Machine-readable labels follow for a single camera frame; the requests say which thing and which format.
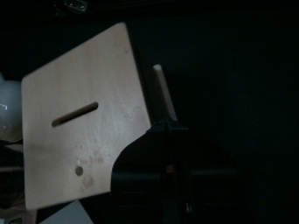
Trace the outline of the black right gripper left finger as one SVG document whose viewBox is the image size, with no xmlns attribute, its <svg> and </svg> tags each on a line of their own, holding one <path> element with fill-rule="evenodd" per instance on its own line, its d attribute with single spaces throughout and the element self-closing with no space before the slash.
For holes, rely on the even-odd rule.
<svg viewBox="0 0 299 224">
<path fill-rule="evenodd" d="M 168 122 L 156 122 L 116 158 L 110 176 L 113 224 L 170 223 L 168 134 Z"/>
</svg>

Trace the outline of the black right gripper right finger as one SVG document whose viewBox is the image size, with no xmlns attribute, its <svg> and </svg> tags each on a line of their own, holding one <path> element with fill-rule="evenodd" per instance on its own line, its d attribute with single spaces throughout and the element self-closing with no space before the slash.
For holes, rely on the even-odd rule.
<svg viewBox="0 0 299 224">
<path fill-rule="evenodd" d="M 228 153 L 184 125 L 172 130 L 188 224 L 242 224 L 238 169 Z"/>
</svg>

